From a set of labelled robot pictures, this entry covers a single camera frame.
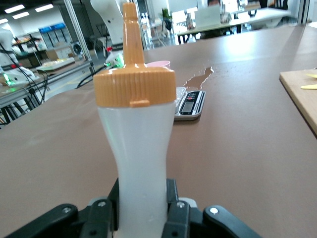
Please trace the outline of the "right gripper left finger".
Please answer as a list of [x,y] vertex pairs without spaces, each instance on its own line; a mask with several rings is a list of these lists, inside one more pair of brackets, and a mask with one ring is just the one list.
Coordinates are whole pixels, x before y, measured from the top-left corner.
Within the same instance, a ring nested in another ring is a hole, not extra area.
[[8,238],[112,238],[118,229],[119,181],[107,197],[93,199],[83,210],[66,203],[7,235]]

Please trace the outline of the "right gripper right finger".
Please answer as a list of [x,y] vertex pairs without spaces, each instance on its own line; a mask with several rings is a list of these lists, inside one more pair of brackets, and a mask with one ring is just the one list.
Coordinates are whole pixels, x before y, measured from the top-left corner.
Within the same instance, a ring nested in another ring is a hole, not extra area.
[[220,205],[200,211],[179,198],[176,180],[167,179],[167,221],[163,238],[259,238],[242,220]]

